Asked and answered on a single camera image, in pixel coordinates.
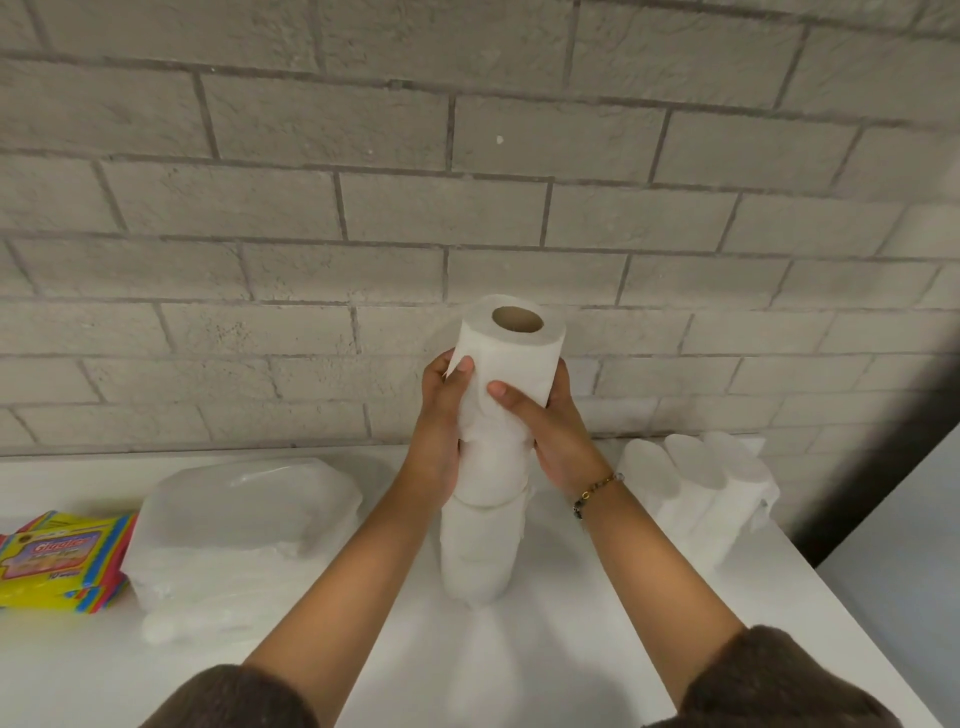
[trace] brown sleeve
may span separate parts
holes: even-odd
[[[786,632],[753,627],[693,681],[669,726],[900,726],[882,704],[827,672]]]
[[[181,685],[141,728],[318,728],[306,702],[253,667],[219,665]]]

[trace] plastic bag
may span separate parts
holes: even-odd
[[[356,530],[361,501],[348,475],[313,458],[195,468],[162,481],[124,561],[148,613],[144,638],[265,633]]]

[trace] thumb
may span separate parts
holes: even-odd
[[[530,427],[534,437],[537,437],[538,431],[547,425],[549,415],[547,415],[546,410],[516,387],[510,386],[504,381],[492,381],[487,385],[487,392],[499,402],[501,407],[508,412],[513,412],[525,425]]]
[[[440,404],[444,409],[457,411],[472,376],[473,359],[465,356],[457,362],[457,368],[450,372],[440,390]]]

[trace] beaded bracelet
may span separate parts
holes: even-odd
[[[587,501],[590,500],[590,496],[596,493],[598,490],[603,488],[607,483],[612,483],[615,480],[623,480],[622,473],[614,473],[609,477],[605,477],[603,480],[597,480],[593,485],[589,486],[573,503],[573,515],[578,521],[584,519],[584,506],[587,505]]]

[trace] yellow package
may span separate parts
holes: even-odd
[[[11,534],[0,546],[0,606],[99,608],[122,586],[120,563],[135,520],[52,512]]]

